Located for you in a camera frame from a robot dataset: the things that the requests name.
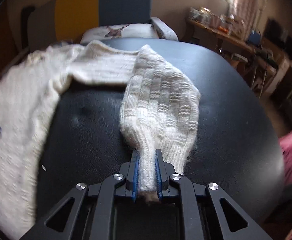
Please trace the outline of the grey yellow blue sofa chair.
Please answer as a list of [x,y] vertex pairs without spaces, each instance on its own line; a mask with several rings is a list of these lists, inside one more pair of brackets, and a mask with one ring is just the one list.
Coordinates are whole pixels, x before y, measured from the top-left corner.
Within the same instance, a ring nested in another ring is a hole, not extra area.
[[154,26],[159,37],[176,33],[151,17],[152,0],[7,0],[8,23],[19,50],[45,49],[54,42],[75,40],[85,31],[121,24]]

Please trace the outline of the wooden side desk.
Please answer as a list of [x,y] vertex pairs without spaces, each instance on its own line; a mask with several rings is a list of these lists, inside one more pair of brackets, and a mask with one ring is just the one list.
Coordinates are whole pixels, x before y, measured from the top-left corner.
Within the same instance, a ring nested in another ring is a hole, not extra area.
[[190,42],[195,37],[196,29],[213,35],[216,38],[214,51],[239,72],[252,90],[260,92],[259,95],[272,94],[292,68],[288,55],[266,38],[262,38],[261,45],[256,47],[196,20],[186,18],[185,22],[184,42]]

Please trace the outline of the blue bag on desk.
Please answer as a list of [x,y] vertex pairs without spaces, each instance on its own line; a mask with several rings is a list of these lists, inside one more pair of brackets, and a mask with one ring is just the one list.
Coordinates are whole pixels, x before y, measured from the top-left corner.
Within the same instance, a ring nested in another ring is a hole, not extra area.
[[246,44],[252,44],[254,46],[258,46],[261,42],[261,33],[258,29],[252,29],[248,39],[246,40]]

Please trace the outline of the deer print pillow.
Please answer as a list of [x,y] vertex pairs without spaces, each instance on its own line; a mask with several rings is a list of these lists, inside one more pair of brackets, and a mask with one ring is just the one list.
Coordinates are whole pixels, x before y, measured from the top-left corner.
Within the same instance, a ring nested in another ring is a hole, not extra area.
[[87,30],[80,43],[113,38],[159,38],[157,31],[149,23],[102,26]]

